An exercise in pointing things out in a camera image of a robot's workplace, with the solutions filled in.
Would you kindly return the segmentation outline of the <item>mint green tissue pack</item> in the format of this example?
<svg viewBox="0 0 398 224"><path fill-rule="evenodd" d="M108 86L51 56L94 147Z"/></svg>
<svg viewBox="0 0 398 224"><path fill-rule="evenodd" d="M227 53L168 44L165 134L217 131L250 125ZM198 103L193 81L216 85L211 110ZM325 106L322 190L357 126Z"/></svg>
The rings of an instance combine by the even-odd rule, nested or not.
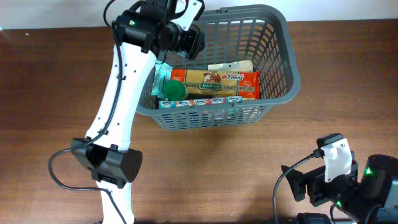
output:
<svg viewBox="0 0 398 224"><path fill-rule="evenodd" d="M155 63L154 81L152 84L152 96L165 99L163 93L164 84L171 79L173 67L159 60Z"/></svg>

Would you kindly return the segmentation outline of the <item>green lid jar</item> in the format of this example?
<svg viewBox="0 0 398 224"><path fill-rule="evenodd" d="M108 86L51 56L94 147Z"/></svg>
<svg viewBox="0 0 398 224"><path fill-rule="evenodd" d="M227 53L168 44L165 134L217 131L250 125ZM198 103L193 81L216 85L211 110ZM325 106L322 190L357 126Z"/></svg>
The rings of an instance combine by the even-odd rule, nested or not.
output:
<svg viewBox="0 0 398 224"><path fill-rule="evenodd" d="M187 87L178 80L166 81L162 92L165 98L170 101L184 100L188 95Z"/></svg>

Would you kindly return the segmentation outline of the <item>red spaghetti pack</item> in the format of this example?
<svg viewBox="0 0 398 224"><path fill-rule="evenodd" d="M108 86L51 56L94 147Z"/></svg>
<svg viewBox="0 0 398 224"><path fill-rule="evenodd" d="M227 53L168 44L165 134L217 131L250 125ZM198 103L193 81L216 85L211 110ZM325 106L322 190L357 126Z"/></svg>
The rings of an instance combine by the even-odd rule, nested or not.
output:
<svg viewBox="0 0 398 224"><path fill-rule="evenodd" d="M260 97L259 72L173 69L171 79L183 83L189 95Z"/></svg>

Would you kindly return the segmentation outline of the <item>beige powder pouch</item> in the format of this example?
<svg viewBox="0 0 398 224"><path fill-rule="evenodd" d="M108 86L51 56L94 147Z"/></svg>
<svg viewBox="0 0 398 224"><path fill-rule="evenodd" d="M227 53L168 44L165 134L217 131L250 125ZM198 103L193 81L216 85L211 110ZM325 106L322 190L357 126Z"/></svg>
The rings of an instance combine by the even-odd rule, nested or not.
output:
<svg viewBox="0 0 398 224"><path fill-rule="evenodd" d="M237 62L218 63L207 66L208 70L221 70L228 72L253 72L254 67L251 60L241 60Z"/></svg>

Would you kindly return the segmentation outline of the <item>blue Kleenex tissue multipack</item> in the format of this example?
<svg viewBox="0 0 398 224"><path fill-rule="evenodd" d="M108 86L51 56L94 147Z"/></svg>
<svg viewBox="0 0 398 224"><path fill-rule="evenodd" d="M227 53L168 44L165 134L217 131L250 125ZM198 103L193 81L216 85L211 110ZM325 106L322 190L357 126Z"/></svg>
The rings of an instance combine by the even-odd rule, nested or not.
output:
<svg viewBox="0 0 398 224"><path fill-rule="evenodd" d="M240 103L243 101L242 96L228 96L220 98L206 98L195 100L181 100L181 101L159 101L159 109L177 108L182 106L203 106L203 105L217 105Z"/></svg>

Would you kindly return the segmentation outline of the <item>grey plastic slatted basket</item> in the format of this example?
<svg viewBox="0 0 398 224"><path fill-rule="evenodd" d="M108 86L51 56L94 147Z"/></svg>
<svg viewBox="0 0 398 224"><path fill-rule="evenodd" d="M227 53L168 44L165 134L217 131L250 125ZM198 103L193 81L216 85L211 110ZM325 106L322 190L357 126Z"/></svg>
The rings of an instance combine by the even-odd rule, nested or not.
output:
<svg viewBox="0 0 398 224"><path fill-rule="evenodd" d="M263 4L204 11L194 23L205 35L205 49L195 60L168 52L174 68L204 70L208 65L250 60L258 72L260 96L240 103L160 109L151 94L154 75L144 85L137 112L166 130L251 124L273 106L292 100L300 90L300 74L285 17Z"/></svg>

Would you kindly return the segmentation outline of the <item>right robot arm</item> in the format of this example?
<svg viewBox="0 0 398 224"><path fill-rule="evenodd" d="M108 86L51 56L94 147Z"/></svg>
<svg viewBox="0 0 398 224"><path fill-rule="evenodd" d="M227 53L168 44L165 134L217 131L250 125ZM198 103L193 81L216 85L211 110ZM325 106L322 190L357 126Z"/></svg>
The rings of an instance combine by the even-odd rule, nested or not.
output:
<svg viewBox="0 0 398 224"><path fill-rule="evenodd" d="M348 140L340 133L317 139L317 148L292 166L282 166L295 201L314 207L330 202L355 223L397 223L397 158L374 154L362 177Z"/></svg>

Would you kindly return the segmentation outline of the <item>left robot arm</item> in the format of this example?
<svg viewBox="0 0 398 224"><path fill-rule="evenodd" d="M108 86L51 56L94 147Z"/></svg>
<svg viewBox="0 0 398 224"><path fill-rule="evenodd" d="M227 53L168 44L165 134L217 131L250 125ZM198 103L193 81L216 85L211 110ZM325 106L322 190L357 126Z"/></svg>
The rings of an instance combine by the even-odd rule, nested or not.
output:
<svg viewBox="0 0 398 224"><path fill-rule="evenodd" d="M115 46L108 84L85 137L71 145L101 193L103 223L134 223L131 187L142 152L129 146L141 92L161 51L193 60L204 49L203 33L192 27L204 8L197 0L138 1L111 25Z"/></svg>

